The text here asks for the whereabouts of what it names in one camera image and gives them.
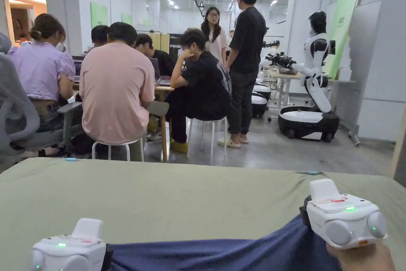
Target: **white controller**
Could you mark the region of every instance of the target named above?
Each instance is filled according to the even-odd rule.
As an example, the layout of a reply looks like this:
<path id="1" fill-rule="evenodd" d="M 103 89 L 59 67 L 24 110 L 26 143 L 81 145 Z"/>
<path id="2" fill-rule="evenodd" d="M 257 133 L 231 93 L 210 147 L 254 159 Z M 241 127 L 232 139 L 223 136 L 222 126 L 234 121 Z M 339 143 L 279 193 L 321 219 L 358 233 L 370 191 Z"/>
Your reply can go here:
<path id="1" fill-rule="evenodd" d="M 385 218 L 368 200 L 340 194 L 334 182 L 310 182 L 307 214 L 311 229 L 336 249 L 357 248 L 387 237 Z"/>
<path id="2" fill-rule="evenodd" d="M 103 222 L 82 218 L 72 235 L 42 239 L 33 246 L 30 271 L 100 271 L 105 243 L 100 239 Z"/>

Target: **black t-shirt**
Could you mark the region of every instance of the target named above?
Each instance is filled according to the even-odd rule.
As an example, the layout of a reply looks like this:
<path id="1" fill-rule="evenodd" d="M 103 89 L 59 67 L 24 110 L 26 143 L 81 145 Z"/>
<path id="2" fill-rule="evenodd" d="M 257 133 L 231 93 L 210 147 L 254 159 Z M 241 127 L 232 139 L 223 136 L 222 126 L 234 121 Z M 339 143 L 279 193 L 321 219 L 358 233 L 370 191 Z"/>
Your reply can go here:
<path id="1" fill-rule="evenodd" d="M 258 73 L 262 42 L 266 33 L 264 17 L 255 7 L 246 8 L 237 18 L 236 30 L 230 48 L 238 50 L 230 71 Z"/>
<path id="2" fill-rule="evenodd" d="M 188 82 L 190 103 L 204 116 L 201 119 L 215 120 L 226 115 L 231 101 L 231 81 L 216 57 L 204 51 L 197 61 L 188 60 L 182 77 Z"/>
<path id="3" fill-rule="evenodd" d="M 156 58 L 158 60 L 159 73 L 161 75 L 168 77 L 172 76 L 173 68 L 175 68 L 175 62 L 173 62 L 168 53 L 162 50 L 155 50 L 152 58 Z"/>

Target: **black pants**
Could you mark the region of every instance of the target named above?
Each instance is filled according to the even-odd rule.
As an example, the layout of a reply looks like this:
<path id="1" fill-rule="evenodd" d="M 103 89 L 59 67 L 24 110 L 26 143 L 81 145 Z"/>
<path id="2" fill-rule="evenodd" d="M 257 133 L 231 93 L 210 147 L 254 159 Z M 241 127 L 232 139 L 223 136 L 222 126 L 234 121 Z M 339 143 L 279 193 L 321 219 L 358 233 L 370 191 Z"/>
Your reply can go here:
<path id="1" fill-rule="evenodd" d="M 257 72 L 242 74 L 230 72 L 232 91 L 231 106 L 227 113 L 229 133 L 244 134 L 249 131 L 251 118 L 253 116 L 251 95 L 257 79 Z"/>
<path id="2" fill-rule="evenodd" d="M 217 111 L 207 111 L 202 107 L 201 102 L 193 98 L 190 88 L 177 88 L 166 98 L 169 103 L 169 110 L 166 116 L 172 124 L 172 139 L 178 143 L 186 143 L 186 117 L 202 121 L 220 120 L 225 117 L 225 108 Z"/>

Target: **yellow shoe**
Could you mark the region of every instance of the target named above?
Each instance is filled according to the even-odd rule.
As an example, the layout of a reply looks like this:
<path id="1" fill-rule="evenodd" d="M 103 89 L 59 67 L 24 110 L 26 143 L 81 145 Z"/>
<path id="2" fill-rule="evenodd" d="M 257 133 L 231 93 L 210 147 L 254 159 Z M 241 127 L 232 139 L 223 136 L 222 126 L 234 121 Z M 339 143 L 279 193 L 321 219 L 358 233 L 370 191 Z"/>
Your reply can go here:
<path id="1" fill-rule="evenodd" d="M 171 146 L 171 148 L 173 150 L 175 150 L 177 152 L 180 152 L 182 154 L 187 154 L 188 153 L 188 147 L 189 147 L 188 142 L 179 143 L 179 142 L 173 141 L 173 142 L 170 143 L 170 146 Z"/>

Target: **poster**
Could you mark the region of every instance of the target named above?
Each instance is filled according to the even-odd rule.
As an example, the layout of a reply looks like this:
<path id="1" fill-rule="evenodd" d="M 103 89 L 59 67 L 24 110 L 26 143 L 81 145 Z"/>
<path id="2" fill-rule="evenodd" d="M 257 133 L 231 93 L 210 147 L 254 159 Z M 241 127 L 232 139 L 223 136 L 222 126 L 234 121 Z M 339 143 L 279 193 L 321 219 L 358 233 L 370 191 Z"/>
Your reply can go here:
<path id="1" fill-rule="evenodd" d="M 132 25 L 131 15 L 121 13 L 121 21 Z"/>
<path id="2" fill-rule="evenodd" d="M 323 72 L 335 80 L 340 61 L 344 50 L 345 41 L 347 40 L 352 14 L 357 0 L 337 0 L 335 6 L 334 19 L 331 24 L 331 40 L 335 40 L 335 55 L 328 55 Z"/>
<path id="3" fill-rule="evenodd" d="M 92 19 L 92 29 L 101 24 L 108 26 L 107 6 L 90 2 L 90 16 Z"/>

